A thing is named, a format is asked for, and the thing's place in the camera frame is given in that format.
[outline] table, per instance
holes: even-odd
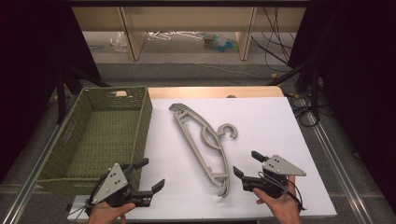
[[[165,187],[154,195],[151,207],[136,208],[127,214],[128,220],[227,221],[272,216],[268,207],[255,204],[253,193],[242,190],[241,181],[232,172],[230,194],[226,198],[217,196],[218,189],[205,176],[181,135],[173,112],[168,109],[172,103],[191,107],[214,129],[226,122],[238,129],[239,136],[235,140],[224,137],[221,142],[230,171],[234,165],[245,175],[256,176],[261,164],[250,157],[251,150],[270,157],[279,154],[307,172],[307,176],[297,177],[296,183],[304,206],[308,208],[302,216],[336,215],[289,102],[282,97],[278,87],[152,88],[149,94],[153,112],[145,157],[150,159],[150,163],[142,169],[140,190],[150,189],[163,178]],[[229,95],[237,98],[226,98]],[[191,126],[191,132],[195,131],[199,132],[199,127]],[[219,164],[211,156],[216,155],[208,156],[213,162],[209,164],[216,171]],[[87,197],[77,196],[71,212],[80,208]],[[69,219],[75,220],[77,215],[75,213]],[[86,220],[85,213],[78,218],[78,221]]]

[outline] floor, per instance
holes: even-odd
[[[230,33],[216,33],[226,38],[234,39]],[[206,48],[202,40],[196,36],[201,33],[172,33],[157,35],[146,40],[141,57],[131,61],[128,52],[116,52],[110,45],[111,39],[117,38],[117,33],[85,33],[92,50],[92,56],[97,63],[104,82],[112,86],[144,85],[149,87],[164,86],[253,86],[266,85],[274,78],[282,76],[290,70],[279,59],[265,54],[256,43],[252,42],[246,61],[240,61],[239,55],[233,49],[219,52]],[[257,33],[254,38],[264,48],[268,41],[264,36],[270,34]],[[281,34],[282,44],[292,47],[295,34]],[[268,44],[268,49],[275,56],[287,60],[281,47],[274,43]],[[295,93],[293,88],[297,77],[281,84],[285,94]],[[290,106],[301,106],[304,100],[290,98]],[[21,186],[29,177],[37,158],[46,147],[57,120],[56,97],[49,99],[49,106],[43,115],[29,146],[21,152],[14,166],[8,172],[6,179],[0,185],[0,217],[5,217]],[[396,216],[381,194],[374,180],[370,177],[364,164],[353,155],[354,148],[350,145],[337,117],[326,105],[325,98],[320,98],[320,122],[318,127],[305,127],[310,117],[302,116],[300,123],[305,142],[314,158],[318,171],[329,192],[336,217],[305,217],[304,223],[363,223],[355,215],[348,200],[348,193],[343,190],[343,178],[340,179],[329,161],[327,149],[318,133],[325,133],[331,149],[341,162],[348,181],[357,191],[357,195],[367,208],[370,222],[396,223]],[[66,220],[73,196],[55,196],[35,186],[28,204],[23,207],[20,223],[69,223]],[[272,218],[260,220],[260,223],[276,223]]]

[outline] person's right hand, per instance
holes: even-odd
[[[288,180],[294,184],[295,176],[288,176]],[[296,195],[296,189],[291,183],[288,184],[288,191],[293,195]],[[257,195],[257,197],[259,197],[259,200],[257,200],[256,203],[266,203],[280,223],[301,223],[297,202],[294,201],[288,194],[284,194],[279,198],[274,199],[260,189],[254,189],[253,192]]]

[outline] basket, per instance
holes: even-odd
[[[91,194],[114,163],[143,159],[151,112],[146,87],[83,89],[36,183],[56,194]],[[140,174],[141,170],[132,173],[130,184],[136,190]]]

